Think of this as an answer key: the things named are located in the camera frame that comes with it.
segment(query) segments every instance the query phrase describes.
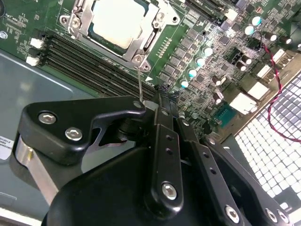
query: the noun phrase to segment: white connector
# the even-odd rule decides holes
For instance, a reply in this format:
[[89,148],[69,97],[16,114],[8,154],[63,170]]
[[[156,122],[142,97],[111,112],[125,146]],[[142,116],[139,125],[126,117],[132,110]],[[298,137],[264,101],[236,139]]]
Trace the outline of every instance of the white connector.
[[38,63],[40,62],[40,59],[38,57],[31,57],[31,56],[28,56],[26,58],[26,62],[31,65],[31,66],[36,66],[38,65]]
[[40,40],[40,39],[35,39],[35,38],[32,38],[30,40],[30,43],[29,43],[31,46],[37,48],[37,49],[41,49],[43,44],[44,44],[44,41]]

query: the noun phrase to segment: screw hole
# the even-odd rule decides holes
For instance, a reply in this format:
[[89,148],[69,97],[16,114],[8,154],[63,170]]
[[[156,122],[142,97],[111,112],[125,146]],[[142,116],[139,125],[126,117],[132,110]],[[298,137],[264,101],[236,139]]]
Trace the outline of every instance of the screw hole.
[[210,171],[211,171],[214,175],[216,175],[216,171],[215,171],[213,168],[210,168]]
[[203,152],[203,156],[209,159],[209,155],[206,152]]
[[172,151],[171,149],[167,148],[167,149],[165,149],[165,150],[166,150],[166,152],[167,152],[168,154],[170,154],[170,155],[173,154],[173,151]]
[[172,141],[174,138],[169,136],[169,135],[166,135],[166,139],[169,140],[169,141]]

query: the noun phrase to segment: label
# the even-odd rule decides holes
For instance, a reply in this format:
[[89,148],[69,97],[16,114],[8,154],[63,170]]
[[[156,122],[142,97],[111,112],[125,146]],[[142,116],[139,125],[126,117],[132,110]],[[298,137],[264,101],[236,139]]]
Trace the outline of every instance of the label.
[[13,145],[12,140],[0,136],[0,159],[6,160],[9,158]]

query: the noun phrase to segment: cpu socket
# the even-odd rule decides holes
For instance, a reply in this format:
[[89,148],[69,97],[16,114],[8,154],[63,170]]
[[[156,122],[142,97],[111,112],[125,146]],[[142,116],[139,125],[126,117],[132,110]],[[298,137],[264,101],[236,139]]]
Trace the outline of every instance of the cpu socket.
[[79,40],[127,68],[149,72],[147,57],[166,25],[180,18],[167,0],[76,0],[60,23]]

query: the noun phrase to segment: black ram slot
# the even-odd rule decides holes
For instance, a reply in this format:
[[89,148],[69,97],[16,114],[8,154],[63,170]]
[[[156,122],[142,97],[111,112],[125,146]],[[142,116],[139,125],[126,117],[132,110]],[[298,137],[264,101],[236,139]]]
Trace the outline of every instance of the black ram slot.
[[61,57],[66,58],[70,63],[77,64],[78,66],[81,66],[81,67],[85,68],[86,70],[89,70],[90,72],[92,72],[94,74],[101,75],[104,79],[106,79],[107,81],[112,82],[115,86],[119,87],[120,89],[126,88],[125,91],[128,90],[129,95],[135,95],[135,96],[138,95],[138,93],[137,93],[138,89],[135,89],[130,84],[127,84],[126,82],[117,79],[115,76],[113,76],[112,74],[109,74],[107,71],[104,71],[99,67],[96,67],[92,64],[85,63],[77,55],[73,55],[72,57],[68,57],[68,55],[66,53],[64,53],[64,51],[62,51],[61,49],[55,48],[55,47],[52,47],[50,49],[50,51],[54,51],[56,54],[60,55]]
[[119,93],[119,96],[127,96],[127,95],[133,95],[130,92],[125,92],[123,89],[121,89],[119,86],[114,86],[113,83],[109,82],[108,80],[105,80],[101,78],[98,74],[91,73],[90,71],[73,64],[72,62],[68,61],[67,59],[59,56],[54,56],[50,54],[48,56],[48,59],[58,62],[61,65],[64,65],[67,69],[73,72],[77,72],[79,74],[82,74],[83,76],[87,76],[87,78],[91,80],[97,81],[97,83],[102,84],[102,88],[105,90],[113,90],[115,93]]
[[79,75],[75,72],[72,72],[70,70],[68,70],[67,68],[59,65],[57,62],[53,62],[51,60],[48,60],[46,62],[46,65],[48,65],[49,67],[51,68],[54,68],[55,70],[57,71],[60,71],[62,72],[63,74],[65,74],[66,76],[68,76],[69,78],[72,78],[73,80],[81,83],[81,84],[84,84],[85,86],[97,91],[97,92],[100,92],[106,96],[118,96],[118,93],[114,93],[112,92],[111,90],[104,90],[102,88],[102,86],[100,86],[100,84],[88,79],[86,76],[82,76],[82,75]]
[[[55,51],[57,54],[60,54],[62,57],[68,59],[71,62],[76,61],[76,63],[79,66],[83,66],[85,67],[87,70],[91,70],[93,69],[93,73],[101,73],[102,76],[104,76],[106,79],[110,80],[110,81],[115,81],[115,83],[117,83],[118,85],[122,85],[122,89],[128,89],[130,90],[132,93],[135,93],[135,96],[138,95],[138,86],[133,86],[132,84],[130,84],[127,81],[124,81],[123,79],[118,78],[117,76],[115,76],[114,74],[109,73],[107,70],[104,70],[101,67],[96,67],[96,65],[90,63],[87,59],[83,59],[82,57],[73,54],[72,57],[70,57],[70,55],[68,55],[68,53],[64,52],[65,49],[64,47],[57,47],[57,46],[52,46],[50,48],[50,51]],[[151,93],[149,93],[147,90],[143,91],[143,94],[146,95],[147,97],[151,97],[153,96]]]
[[[93,64],[95,64],[96,66],[103,67],[106,70],[116,73],[121,78],[128,79],[130,81],[129,83],[131,85],[136,85],[136,86],[138,85],[137,78],[133,77],[130,74],[127,74],[126,72],[120,70],[119,68],[115,67],[114,65],[107,63],[105,60],[103,60],[103,59],[97,57],[96,55],[94,55],[93,53],[83,49],[81,46],[78,46],[78,45],[70,42],[69,40],[67,40],[61,36],[58,36],[58,35],[54,36],[53,42],[56,42],[57,44],[61,44],[61,45],[64,44],[64,46],[66,48],[69,47],[71,51],[76,52],[79,56],[88,58],[88,60],[90,62],[93,62]],[[147,90],[151,95],[155,94],[155,89],[145,83],[143,83],[143,90]]]

